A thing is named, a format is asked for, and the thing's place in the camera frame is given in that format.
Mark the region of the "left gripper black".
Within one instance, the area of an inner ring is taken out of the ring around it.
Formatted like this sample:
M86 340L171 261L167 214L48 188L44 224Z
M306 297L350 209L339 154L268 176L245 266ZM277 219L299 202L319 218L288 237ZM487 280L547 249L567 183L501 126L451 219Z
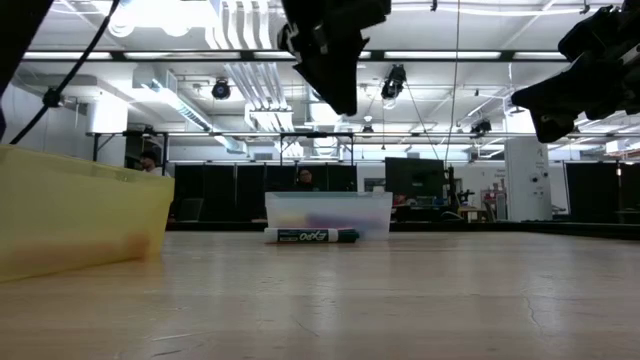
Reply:
M356 67L366 28L386 21L391 0L281 0L286 23L277 48L337 114L356 112Z

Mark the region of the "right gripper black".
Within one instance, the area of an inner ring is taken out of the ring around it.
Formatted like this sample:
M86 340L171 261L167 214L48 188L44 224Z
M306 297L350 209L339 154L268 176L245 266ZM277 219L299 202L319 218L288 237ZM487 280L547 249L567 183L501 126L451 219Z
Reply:
M531 113L538 140L551 143L573 132L581 116L595 121L617 111L640 112L640 68L618 61L579 60L516 91L511 101Z

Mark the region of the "long green Expo marker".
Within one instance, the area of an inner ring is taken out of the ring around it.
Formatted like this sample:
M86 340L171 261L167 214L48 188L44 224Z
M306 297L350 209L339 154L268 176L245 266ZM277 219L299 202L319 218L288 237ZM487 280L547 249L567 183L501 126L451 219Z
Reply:
M360 237L353 228L266 228L264 235L275 244L355 243Z

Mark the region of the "black overhead rig beam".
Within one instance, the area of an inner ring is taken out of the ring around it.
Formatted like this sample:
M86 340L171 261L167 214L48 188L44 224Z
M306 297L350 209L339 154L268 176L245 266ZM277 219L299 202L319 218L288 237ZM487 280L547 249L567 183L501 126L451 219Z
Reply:
M75 62L80 51L27 51L23 62ZM294 62L278 50L97 51L89 62ZM564 62L562 54L542 50L364 50L360 62Z

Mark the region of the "narrow black partition panel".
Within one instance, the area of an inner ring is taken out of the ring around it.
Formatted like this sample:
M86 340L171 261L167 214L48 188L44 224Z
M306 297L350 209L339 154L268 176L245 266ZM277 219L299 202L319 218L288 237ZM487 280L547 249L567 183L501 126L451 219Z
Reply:
M565 176L573 221L640 225L640 163L569 163Z

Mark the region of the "person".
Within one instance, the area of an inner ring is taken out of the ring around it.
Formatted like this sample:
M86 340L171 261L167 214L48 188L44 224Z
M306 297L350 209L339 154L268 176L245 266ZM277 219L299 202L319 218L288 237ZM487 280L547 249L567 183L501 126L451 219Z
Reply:
M140 154L140 164L143 172L162 176L163 170L161 167L157 166L157 162L158 156L154 151L143 151Z
M295 185L296 191L319 191L320 188L314 183L313 174L308 169L301 169Z

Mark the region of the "black pipe truss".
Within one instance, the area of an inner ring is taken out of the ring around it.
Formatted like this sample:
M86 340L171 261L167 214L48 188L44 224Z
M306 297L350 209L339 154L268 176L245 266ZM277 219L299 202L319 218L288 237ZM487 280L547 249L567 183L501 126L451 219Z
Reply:
M369 152L426 152L434 159L444 161L455 153L476 150L493 156L498 146L512 137L509 133L464 132L160 132L123 131L115 133L89 132L93 153L97 154L107 143L117 137L156 139L167 154L171 146L221 146L229 154L256 157L250 153L253 147L271 145L276 149L273 158L284 161L352 161L366 159Z

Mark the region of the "black monitor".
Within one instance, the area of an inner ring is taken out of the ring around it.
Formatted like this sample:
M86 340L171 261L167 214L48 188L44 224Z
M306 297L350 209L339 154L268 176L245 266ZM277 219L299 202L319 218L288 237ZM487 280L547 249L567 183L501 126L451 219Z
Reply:
M444 162L441 160L385 159L385 190L394 195L441 197L444 184Z

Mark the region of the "clear plastic bin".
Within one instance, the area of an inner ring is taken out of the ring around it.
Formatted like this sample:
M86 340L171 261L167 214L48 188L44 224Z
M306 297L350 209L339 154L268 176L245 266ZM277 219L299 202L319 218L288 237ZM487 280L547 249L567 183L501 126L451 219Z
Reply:
M389 238L388 192L267 192L265 207L270 228L351 228L364 240Z

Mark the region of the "wide black partition panels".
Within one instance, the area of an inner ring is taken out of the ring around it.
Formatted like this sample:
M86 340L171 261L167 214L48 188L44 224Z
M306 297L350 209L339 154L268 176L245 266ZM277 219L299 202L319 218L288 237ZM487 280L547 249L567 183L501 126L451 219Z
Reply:
M175 219L180 200L203 198L204 205L198 222L250 222L264 219L265 194L296 191L301 169L312 172L319 191L357 189L357 170L349 165L178 165L174 169L173 217Z

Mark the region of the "grey chair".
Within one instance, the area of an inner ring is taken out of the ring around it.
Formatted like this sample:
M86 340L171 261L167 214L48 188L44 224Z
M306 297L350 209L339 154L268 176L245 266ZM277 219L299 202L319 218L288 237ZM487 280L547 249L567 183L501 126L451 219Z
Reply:
M203 198L185 198L179 201L175 219L177 222L198 222L204 205Z

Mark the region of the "yellow plastic bin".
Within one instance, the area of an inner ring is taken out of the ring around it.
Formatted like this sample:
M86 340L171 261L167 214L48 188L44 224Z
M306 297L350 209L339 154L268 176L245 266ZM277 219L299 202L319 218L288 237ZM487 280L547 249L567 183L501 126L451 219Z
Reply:
M171 178L0 146L0 282L160 253Z

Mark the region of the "black aluminium table frame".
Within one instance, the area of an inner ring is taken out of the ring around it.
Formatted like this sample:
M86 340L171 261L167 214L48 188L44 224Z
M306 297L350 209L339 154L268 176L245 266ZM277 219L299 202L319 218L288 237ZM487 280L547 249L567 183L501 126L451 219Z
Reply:
M267 228L266 223L253 222L176 222L166 225L167 231L191 232L258 232ZM526 232L590 238L640 241L638 224L596 224L570 222L405 222L392 223L390 232Z

